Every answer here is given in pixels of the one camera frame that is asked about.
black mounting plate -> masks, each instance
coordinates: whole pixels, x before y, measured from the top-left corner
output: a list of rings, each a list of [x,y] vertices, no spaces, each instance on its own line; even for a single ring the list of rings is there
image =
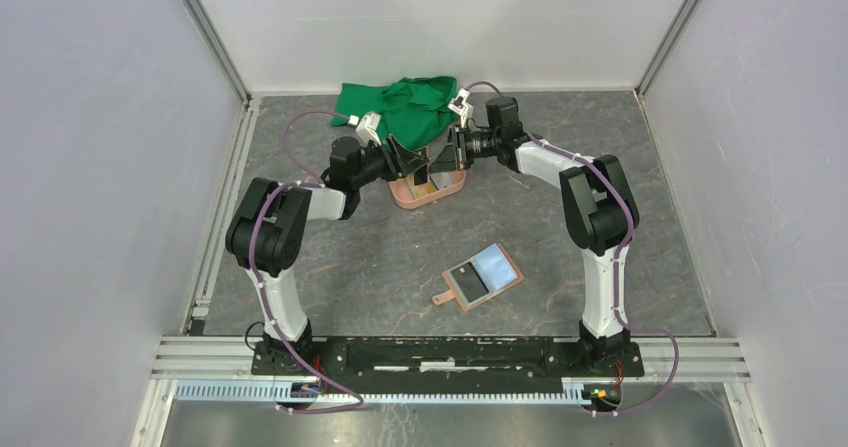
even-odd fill
[[[556,337],[314,337],[301,339],[298,354],[334,380],[364,394],[558,393],[562,378],[618,375],[642,377],[639,346],[629,342],[595,361],[581,360],[576,341]],[[256,344],[251,373],[302,375],[279,341]],[[445,370],[445,366],[479,367]]]

green fabric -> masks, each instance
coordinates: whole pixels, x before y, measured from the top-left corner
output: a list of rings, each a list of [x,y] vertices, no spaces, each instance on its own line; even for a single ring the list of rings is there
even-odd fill
[[[386,87],[342,84],[336,112],[359,116],[377,112],[381,116],[377,135],[385,140],[394,134],[401,145],[415,150],[432,142],[457,120],[458,116],[448,109],[456,92],[453,77],[404,77]],[[346,122],[334,118],[333,125]]]

black cable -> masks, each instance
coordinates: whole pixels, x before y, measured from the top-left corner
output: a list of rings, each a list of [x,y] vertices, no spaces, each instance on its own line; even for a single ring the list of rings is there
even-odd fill
[[[265,325],[265,321],[264,320],[257,320],[256,322],[250,324],[250,326],[248,326],[247,330],[244,331],[244,345],[246,345],[248,349],[250,349],[254,352],[256,352],[256,347],[250,346],[250,343],[247,341],[247,336],[250,334],[250,331],[253,330],[254,327],[256,327],[257,325],[260,325],[260,324]]]

black and white robotic arm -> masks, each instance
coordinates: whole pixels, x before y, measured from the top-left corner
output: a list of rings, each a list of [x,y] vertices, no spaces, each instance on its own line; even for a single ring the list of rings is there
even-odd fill
[[[489,125],[472,130],[467,121],[472,109],[467,103],[467,92],[463,92],[451,105],[460,114],[460,123],[450,128],[447,146],[429,166],[425,157],[403,148],[391,136],[387,139],[390,148],[381,145],[373,135],[368,137],[368,129],[357,129],[360,137],[368,137],[365,146],[354,137],[334,141],[330,167],[322,176],[325,186],[294,186],[273,199],[266,217],[261,219],[254,254],[261,281],[251,271],[249,245],[260,220],[257,217],[261,207],[279,184],[261,178],[253,180],[227,232],[226,248],[248,271],[260,297],[267,299],[267,305],[263,301],[263,313],[268,337],[279,340],[275,324],[291,342],[297,342],[311,330],[298,300],[291,269],[306,221],[349,218],[359,204],[359,189],[375,180],[396,180],[425,168],[429,172],[468,169],[475,159],[497,157],[509,169],[537,177],[561,191],[569,236],[583,250],[586,303],[580,322],[582,357],[591,364],[626,349],[630,333],[615,312],[617,309],[626,322],[623,266],[629,247],[619,244],[628,230],[627,219],[620,205],[585,165],[586,161],[591,162],[621,195],[635,227],[639,214],[618,159],[611,155],[583,156],[584,162],[578,162],[547,150],[545,140],[525,133],[518,117],[518,104],[512,97],[487,102]],[[371,115],[362,122],[373,124],[375,118]],[[613,268],[616,261],[618,269]]]

white panel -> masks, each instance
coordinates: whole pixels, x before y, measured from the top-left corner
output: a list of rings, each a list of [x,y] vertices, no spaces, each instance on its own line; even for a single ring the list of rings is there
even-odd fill
[[[703,0],[647,112],[778,446],[843,445],[848,4]]]
[[[202,0],[254,91],[455,75],[634,86],[682,0]]]
[[[127,445],[240,102],[180,0],[0,0],[0,445]]]

